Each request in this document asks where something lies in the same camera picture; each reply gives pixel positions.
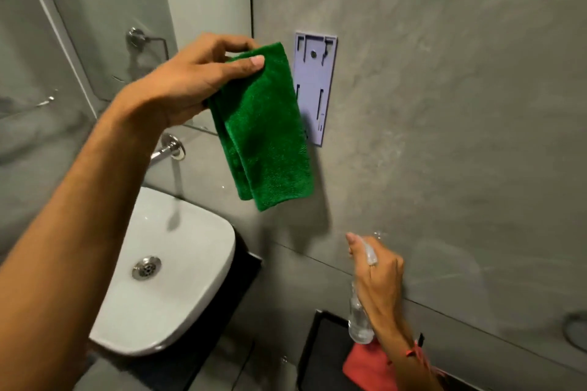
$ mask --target faucet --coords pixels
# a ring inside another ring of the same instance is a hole
[[[171,156],[173,159],[181,161],[186,157],[186,149],[179,139],[169,133],[164,133],[161,136],[161,147],[159,150],[151,155],[151,162],[149,166],[168,158]]]

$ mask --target black countertop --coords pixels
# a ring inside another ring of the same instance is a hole
[[[144,357],[125,357],[104,350],[99,355],[153,391],[186,391],[216,346],[260,266],[261,260],[248,253],[246,245],[237,238],[234,259],[224,283],[199,319],[177,342]]]

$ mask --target drain strainer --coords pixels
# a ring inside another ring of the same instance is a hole
[[[161,269],[161,260],[157,257],[146,257],[133,267],[133,278],[143,281],[157,275]]]

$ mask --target green microfiber cloth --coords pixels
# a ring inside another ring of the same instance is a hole
[[[281,43],[240,54],[262,54],[265,67],[235,79],[209,99],[218,137],[241,200],[257,209],[312,195],[313,177],[288,58]]]

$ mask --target black tray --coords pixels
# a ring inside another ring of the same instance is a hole
[[[361,388],[342,372],[342,365],[354,344],[349,336],[348,320],[328,311],[316,311],[297,366],[297,389],[360,391]],[[445,390],[476,391],[450,374],[441,381]]]

